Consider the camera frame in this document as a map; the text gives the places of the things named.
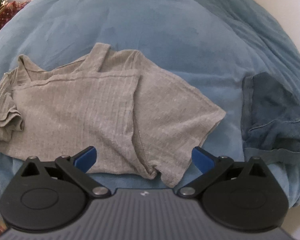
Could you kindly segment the red patterned tablecloth table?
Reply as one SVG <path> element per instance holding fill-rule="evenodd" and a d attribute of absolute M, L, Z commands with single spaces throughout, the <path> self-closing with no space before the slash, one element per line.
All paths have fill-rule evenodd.
<path fill-rule="evenodd" d="M 13 1 L 0 7 L 0 30 L 21 10 L 28 2 Z"/>

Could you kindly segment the dark blue jeans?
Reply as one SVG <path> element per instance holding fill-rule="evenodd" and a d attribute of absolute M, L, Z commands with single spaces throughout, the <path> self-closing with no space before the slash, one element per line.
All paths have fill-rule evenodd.
<path fill-rule="evenodd" d="M 241 132 L 247 160 L 300 164 L 300 102 L 281 82 L 260 73 L 242 83 Z"/>

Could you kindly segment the grey polo shirt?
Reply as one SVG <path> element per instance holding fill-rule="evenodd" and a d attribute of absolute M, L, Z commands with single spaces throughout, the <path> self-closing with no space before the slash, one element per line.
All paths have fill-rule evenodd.
<path fill-rule="evenodd" d="M 26 55 L 0 81 L 0 152 L 51 161 L 88 146 L 93 173 L 181 181 L 191 150 L 225 111 L 140 51 L 97 43 L 76 61 L 45 71 Z"/>

